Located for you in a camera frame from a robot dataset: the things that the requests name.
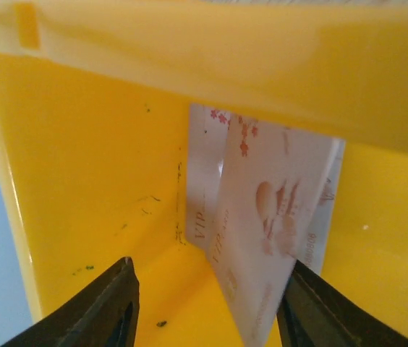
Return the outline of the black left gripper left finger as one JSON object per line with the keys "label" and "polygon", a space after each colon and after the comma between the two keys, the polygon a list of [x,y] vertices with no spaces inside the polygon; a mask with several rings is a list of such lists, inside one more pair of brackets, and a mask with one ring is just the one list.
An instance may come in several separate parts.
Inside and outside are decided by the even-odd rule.
{"label": "black left gripper left finger", "polygon": [[7,341],[5,346],[133,346],[140,284],[123,257],[67,303]]}

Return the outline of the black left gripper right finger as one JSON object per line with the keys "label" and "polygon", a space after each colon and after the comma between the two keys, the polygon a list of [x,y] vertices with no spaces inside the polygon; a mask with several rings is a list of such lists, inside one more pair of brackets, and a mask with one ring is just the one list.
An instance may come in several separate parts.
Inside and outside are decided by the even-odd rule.
{"label": "black left gripper right finger", "polygon": [[408,346],[408,338],[296,261],[277,311],[283,346]]}

